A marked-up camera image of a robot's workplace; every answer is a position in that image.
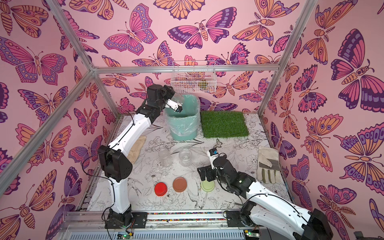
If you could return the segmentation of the brown lid peanut jar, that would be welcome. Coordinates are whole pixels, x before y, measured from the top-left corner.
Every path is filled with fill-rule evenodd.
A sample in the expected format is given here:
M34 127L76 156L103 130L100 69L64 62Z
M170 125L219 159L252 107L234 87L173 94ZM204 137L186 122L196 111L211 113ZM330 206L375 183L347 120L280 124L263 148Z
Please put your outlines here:
M192 164L192 159L193 159L193 156L190 149L182 149L179 152L179 160L182 166L184 167L190 166Z

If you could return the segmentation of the brown jar lid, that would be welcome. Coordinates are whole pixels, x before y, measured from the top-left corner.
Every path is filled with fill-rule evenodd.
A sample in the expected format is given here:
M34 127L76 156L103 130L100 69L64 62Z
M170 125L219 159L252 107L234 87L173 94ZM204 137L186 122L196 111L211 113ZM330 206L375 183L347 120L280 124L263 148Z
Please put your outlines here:
M183 177L177 177L173 181L173 189L177 193L182 193L187 189L188 183L185 178Z

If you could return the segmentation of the clear peanut jar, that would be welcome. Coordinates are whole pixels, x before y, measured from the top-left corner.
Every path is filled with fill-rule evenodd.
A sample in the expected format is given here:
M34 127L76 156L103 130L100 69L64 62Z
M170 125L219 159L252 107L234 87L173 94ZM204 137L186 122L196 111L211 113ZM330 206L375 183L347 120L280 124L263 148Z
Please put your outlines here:
M168 168L173 164L171 152L167 148L159 149L159 161L164 168Z

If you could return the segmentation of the red jar lid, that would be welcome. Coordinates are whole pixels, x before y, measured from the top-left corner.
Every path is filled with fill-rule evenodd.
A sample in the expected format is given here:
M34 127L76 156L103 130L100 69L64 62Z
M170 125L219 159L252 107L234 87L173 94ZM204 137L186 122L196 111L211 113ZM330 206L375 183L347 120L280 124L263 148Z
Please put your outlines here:
M168 187L165 183L160 182L155 185L154 191L156 196L162 197L167 193Z

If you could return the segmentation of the green lid peanut jar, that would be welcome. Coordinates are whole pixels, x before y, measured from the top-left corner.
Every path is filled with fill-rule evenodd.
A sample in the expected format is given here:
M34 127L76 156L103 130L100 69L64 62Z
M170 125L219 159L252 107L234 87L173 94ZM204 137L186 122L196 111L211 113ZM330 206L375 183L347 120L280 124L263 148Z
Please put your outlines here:
M171 98L171 100L172 100L173 102L179 104L179 105L183 105L184 102L185 102L184 97L183 97L181 94L177 93L177 92L174 93L174 95L173 95L173 97Z

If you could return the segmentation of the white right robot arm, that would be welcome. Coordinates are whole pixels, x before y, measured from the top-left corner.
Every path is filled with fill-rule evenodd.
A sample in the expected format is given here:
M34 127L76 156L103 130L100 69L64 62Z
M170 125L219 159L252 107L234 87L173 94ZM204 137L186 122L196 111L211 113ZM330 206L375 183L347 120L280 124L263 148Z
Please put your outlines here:
M276 195L252 176L238 172L225 156L197 171L202 181L217 181L227 192L244 198L239 217L245 226L263 226L289 240L330 240L334 236L324 213Z

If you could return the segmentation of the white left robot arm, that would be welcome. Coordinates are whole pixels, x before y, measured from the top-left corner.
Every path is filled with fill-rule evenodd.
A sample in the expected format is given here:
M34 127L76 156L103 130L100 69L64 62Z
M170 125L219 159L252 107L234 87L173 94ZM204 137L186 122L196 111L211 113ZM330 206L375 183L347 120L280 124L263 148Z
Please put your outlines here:
M112 206L105 219L105 228L125 229L133 225L132 205L129 200L128 177L133 164L128 155L139 137L161 115L165 108L179 113L183 110L184 98L173 87L152 85L147 90L147 98L137 109L127 127L107 146L98 149L101 169L111 181Z

